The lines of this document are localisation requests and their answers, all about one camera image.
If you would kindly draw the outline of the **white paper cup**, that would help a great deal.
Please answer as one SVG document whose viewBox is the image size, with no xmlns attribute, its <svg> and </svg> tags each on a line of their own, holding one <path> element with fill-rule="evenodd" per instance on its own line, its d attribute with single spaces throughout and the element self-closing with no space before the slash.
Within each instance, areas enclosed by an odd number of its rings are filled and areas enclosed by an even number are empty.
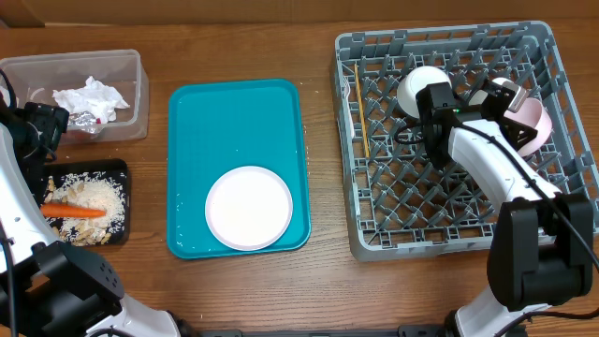
<svg viewBox="0 0 599 337">
<path fill-rule="evenodd" d="M 511 82 L 510 79 L 507 78 L 495 78 L 492 80 L 494 83 L 499 84 L 499 85 L 503 85 L 505 82 Z M 483 101 L 486 99 L 488 93 L 483 91 L 482 89 L 476 91 L 471 97 L 470 100 L 468 101 L 468 105 L 469 106 L 473 106 L 473 105 L 480 105 L 483 103 Z"/>
</svg>

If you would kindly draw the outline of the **white bowl with food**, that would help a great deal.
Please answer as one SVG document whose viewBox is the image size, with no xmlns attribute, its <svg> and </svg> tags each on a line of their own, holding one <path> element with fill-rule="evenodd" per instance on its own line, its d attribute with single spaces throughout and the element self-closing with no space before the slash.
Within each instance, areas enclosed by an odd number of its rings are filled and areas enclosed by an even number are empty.
<svg viewBox="0 0 599 337">
<path fill-rule="evenodd" d="M 447 82 L 450 78 L 447 74 L 434 66 L 420 66 L 412 70 L 397 88 L 397 100 L 400 108 L 408 116 L 418 119 L 419 111 L 416 102 L 416 94 L 429 84 Z"/>
</svg>

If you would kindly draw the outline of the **wooden skewer stick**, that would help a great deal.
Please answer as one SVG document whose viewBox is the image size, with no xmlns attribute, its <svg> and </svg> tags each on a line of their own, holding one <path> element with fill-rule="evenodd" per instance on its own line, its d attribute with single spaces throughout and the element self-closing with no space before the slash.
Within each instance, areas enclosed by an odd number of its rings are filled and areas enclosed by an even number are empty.
<svg viewBox="0 0 599 337">
<path fill-rule="evenodd" d="M 362 133 L 362 142 L 364 146 L 365 158 L 368 160 L 370 158 L 370 146 L 367 135 L 367 127 L 366 127 L 366 119 L 364 114 L 364 107 L 362 103 L 361 96 L 361 84 L 360 84 L 360 76 L 359 76 L 359 67 L 358 62 L 354 63 L 354 75 L 355 75 L 355 83 L 356 83 L 356 97 L 358 102 L 358 112 L 359 112 L 359 120 L 361 125 L 361 133 Z"/>
</svg>

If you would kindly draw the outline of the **white plastic fork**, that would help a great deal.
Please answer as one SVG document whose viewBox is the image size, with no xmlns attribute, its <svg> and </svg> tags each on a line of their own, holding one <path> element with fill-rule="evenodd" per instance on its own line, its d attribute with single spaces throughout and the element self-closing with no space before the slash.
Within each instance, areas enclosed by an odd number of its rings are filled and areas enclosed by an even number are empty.
<svg viewBox="0 0 599 337">
<path fill-rule="evenodd" d="M 345 120 L 349 126 L 349 135 L 353 139 L 356 136 L 354 122 L 352 119 L 351 106 L 349 96 L 351 94 L 351 86 L 347 77 L 343 78 L 343 108 L 346 112 Z"/>
</svg>

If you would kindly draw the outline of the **pink round plate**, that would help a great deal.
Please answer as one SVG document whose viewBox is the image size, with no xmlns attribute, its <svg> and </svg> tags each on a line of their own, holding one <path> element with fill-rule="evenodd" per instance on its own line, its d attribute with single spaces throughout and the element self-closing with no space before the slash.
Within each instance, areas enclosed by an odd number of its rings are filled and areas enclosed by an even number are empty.
<svg viewBox="0 0 599 337">
<path fill-rule="evenodd" d="M 222 175 L 205 202 L 212 235 L 237 251 L 257 251 L 278 241 L 293 211 L 293 198 L 283 179 L 257 166 L 234 168 Z"/>
</svg>

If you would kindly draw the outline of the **white napkin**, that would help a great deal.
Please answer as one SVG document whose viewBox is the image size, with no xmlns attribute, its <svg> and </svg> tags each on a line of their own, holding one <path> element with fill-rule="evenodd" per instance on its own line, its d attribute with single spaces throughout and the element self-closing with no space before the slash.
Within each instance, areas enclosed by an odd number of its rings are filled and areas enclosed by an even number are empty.
<svg viewBox="0 0 599 337">
<path fill-rule="evenodd" d="M 69 113 L 92 113 L 101 124 L 114 122 L 117 110 L 130 107 L 116 88 L 96 80 L 93 76 L 89 76 L 85 85 L 79 89 L 53 90 L 52 98 L 60 108 Z"/>
</svg>

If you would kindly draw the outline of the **orange carrot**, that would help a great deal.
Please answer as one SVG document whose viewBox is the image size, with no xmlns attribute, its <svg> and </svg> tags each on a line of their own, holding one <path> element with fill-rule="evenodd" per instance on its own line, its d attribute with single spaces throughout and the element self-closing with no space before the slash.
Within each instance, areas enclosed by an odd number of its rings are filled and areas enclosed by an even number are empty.
<svg viewBox="0 0 599 337">
<path fill-rule="evenodd" d="M 106 215 L 103 210 L 82 208 L 60 203 L 46 203 L 40 206 L 41 213 L 45 217 L 64 217 L 64 218 L 97 218 Z"/>
</svg>

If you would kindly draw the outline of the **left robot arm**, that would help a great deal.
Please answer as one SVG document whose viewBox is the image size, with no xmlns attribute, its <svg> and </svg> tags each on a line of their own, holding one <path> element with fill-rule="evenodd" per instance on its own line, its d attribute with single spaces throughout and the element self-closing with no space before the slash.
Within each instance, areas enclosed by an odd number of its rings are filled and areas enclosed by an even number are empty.
<svg viewBox="0 0 599 337">
<path fill-rule="evenodd" d="M 193 336 L 124 292 L 102 256 L 59 240 L 35 198 L 66 132 L 66 110 L 1 107 L 1 323 L 14 336 Z"/>
</svg>

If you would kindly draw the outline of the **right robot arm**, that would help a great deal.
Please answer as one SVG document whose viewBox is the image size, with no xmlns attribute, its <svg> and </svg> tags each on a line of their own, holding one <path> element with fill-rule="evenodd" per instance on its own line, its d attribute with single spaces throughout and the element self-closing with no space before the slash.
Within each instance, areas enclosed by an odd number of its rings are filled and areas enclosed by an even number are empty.
<svg viewBox="0 0 599 337">
<path fill-rule="evenodd" d="M 499 213 L 489 284 L 446 317 L 441 336 L 523 336 L 523 321 L 535 316 L 569 319 L 557 306 L 587 295 L 598 269 L 590 200 L 562 193 L 518 153 L 537 131 L 506 114 L 523 108 L 527 90 L 511 81 L 485 81 L 482 90 L 479 105 L 460 102 L 447 82 L 416 94 L 431 163 L 437 169 L 460 164 Z"/>
</svg>

